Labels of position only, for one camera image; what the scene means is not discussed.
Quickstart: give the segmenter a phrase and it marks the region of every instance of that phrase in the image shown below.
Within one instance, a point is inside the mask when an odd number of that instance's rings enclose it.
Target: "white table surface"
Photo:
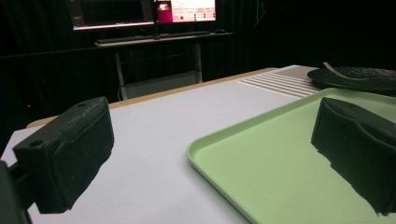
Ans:
[[[314,68],[288,66],[267,73],[306,78]],[[110,110],[115,145],[108,161],[70,211],[34,223],[248,223],[189,164],[195,139],[260,115],[296,98],[236,80]],[[40,127],[16,131],[1,160]]]

